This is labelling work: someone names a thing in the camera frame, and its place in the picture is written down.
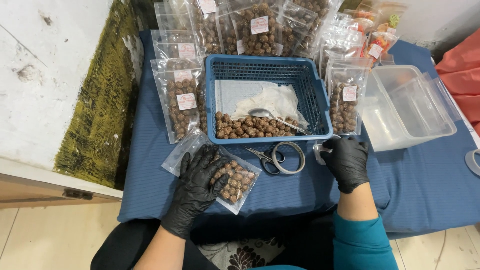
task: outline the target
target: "scissors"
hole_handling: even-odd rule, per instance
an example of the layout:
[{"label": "scissors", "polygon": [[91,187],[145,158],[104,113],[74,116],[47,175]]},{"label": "scissors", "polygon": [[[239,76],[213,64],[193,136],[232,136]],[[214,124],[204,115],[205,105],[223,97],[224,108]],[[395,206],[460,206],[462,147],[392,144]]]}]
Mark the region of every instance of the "scissors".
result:
[{"label": "scissors", "polygon": [[[260,152],[260,151],[257,151],[253,148],[250,148],[250,147],[246,147],[246,146],[243,146],[245,149],[247,149],[248,151],[252,152],[253,154],[257,155],[257,157],[260,159],[260,162],[262,163],[262,167],[263,169],[269,173],[269,174],[272,174],[272,175],[276,175],[276,174],[279,174],[280,173],[280,170],[277,168],[277,171],[276,172],[272,172],[267,166],[266,166],[266,163],[270,163],[272,165],[275,166],[275,163],[273,163],[273,159],[272,159],[272,150],[268,150],[266,152]],[[277,159],[277,162],[278,163],[282,163],[285,161],[285,156],[280,152],[280,151],[277,151],[276,152],[277,154],[280,155],[280,159]]]}]

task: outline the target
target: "gloved hand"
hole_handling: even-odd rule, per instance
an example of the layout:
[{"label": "gloved hand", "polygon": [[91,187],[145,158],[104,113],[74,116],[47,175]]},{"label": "gloved hand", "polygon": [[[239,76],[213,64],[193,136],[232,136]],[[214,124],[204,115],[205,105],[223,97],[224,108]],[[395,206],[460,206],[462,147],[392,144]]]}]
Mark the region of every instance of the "gloved hand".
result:
[{"label": "gloved hand", "polygon": [[195,217],[213,204],[227,183],[228,174],[224,174],[212,186],[208,184],[215,172],[228,162],[227,158],[220,158],[208,165],[217,151],[216,145],[210,149],[203,145],[190,163],[190,154],[183,156],[172,204],[161,219],[162,227],[170,233],[187,239]]},{"label": "gloved hand", "polygon": [[320,152],[330,172],[338,182],[340,192],[350,194],[370,180],[367,177],[368,143],[355,138],[332,138],[323,143],[332,152]]}]

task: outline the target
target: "orange fabric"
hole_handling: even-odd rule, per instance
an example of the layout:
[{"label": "orange fabric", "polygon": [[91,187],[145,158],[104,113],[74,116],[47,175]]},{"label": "orange fabric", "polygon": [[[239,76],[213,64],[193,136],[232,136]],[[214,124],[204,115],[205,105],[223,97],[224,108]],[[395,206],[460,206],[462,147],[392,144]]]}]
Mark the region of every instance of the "orange fabric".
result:
[{"label": "orange fabric", "polygon": [[435,69],[480,135],[480,29],[446,52]]}]

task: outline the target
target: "adhesive tape roll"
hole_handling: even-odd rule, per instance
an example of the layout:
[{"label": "adhesive tape roll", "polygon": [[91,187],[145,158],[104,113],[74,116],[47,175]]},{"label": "adhesive tape roll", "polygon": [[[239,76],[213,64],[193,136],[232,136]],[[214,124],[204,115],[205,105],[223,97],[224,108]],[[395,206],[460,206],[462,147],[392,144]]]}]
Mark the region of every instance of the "adhesive tape roll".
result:
[{"label": "adhesive tape roll", "polygon": [[[293,147],[299,154],[300,154],[300,166],[298,168],[298,170],[296,171],[287,171],[285,170],[284,168],[282,168],[282,166],[280,166],[280,163],[278,163],[278,161],[276,160],[276,150],[278,149],[278,147],[280,145],[290,145],[291,147]],[[275,166],[277,167],[277,169],[285,174],[296,174],[298,172],[300,172],[301,170],[303,170],[303,167],[305,167],[305,154],[303,153],[303,151],[301,150],[301,148],[293,143],[293,142],[281,142],[279,144],[277,144],[273,150],[272,150],[272,159],[273,159],[273,163],[275,164]]]},{"label": "adhesive tape roll", "polygon": [[467,167],[474,172],[476,175],[480,175],[480,167],[475,161],[475,154],[478,153],[480,154],[480,149],[473,150],[468,152],[465,155],[465,163],[467,164]]}]

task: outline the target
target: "table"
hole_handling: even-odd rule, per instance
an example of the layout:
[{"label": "table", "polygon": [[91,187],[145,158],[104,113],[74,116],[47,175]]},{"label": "table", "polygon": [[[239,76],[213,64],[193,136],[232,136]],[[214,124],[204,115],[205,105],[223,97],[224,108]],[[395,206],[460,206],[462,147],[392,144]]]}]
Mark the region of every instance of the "table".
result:
[{"label": "table", "polygon": [[[173,150],[165,131],[165,122],[149,60],[154,58],[148,30],[140,33],[145,62],[137,113],[133,126],[130,163],[118,220],[159,218],[168,209],[175,176],[161,164]],[[431,77],[437,73],[428,50],[398,41],[390,53],[397,64],[414,64]],[[464,155],[476,149],[462,121],[457,133],[410,147],[369,152],[367,169],[376,206],[388,232],[429,233],[446,228],[474,224],[480,220],[480,179],[464,164]],[[365,129],[360,139],[368,140]],[[196,220],[195,227],[254,224],[272,218],[323,212],[335,205],[339,191],[325,166],[316,163],[313,142],[300,142],[307,162],[295,175],[268,176],[262,173],[238,216],[219,203]],[[238,147],[226,147],[232,154],[260,167],[258,158]],[[295,163],[284,163],[287,170]]]}]

